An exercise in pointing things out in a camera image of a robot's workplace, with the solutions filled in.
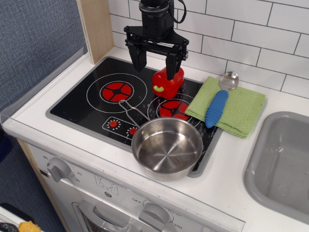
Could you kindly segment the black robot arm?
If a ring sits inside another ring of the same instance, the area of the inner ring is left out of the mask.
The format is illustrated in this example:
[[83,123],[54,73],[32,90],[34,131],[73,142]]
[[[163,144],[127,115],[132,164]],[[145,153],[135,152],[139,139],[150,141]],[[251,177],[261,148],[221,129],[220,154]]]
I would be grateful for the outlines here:
[[181,62],[188,57],[189,40],[174,31],[174,23],[180,24],[174,17],[174,1],[141,0],[139,10],[142,15],[142,26],[126,26],[126,46],[134,68],[141,71],[147,64],[146,53],[151,52],[166,57],[166,75],[174,79],[180,70]]

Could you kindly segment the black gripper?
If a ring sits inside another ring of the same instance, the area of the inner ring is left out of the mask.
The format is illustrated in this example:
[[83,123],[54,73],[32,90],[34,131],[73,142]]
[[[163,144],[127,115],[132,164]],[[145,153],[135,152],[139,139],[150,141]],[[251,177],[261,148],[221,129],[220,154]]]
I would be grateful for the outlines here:
[[[144,69],[147,64],[147,51],[167,56],[167,80],[172,80],[179,71],[182,60],[188,57],[186,47],[189,41],[174,31],[174,23],[179,24],[184,21],[186,10],[180,21],[174,17],[173,8],[161,10],[141,8],[141,12],[141,26],[124,27],[126,46],[129,49],[133,66],[139,72]],[[170,44],[175,47],[176,51],[170,52],[170,48],[159,45],[160,43]]]

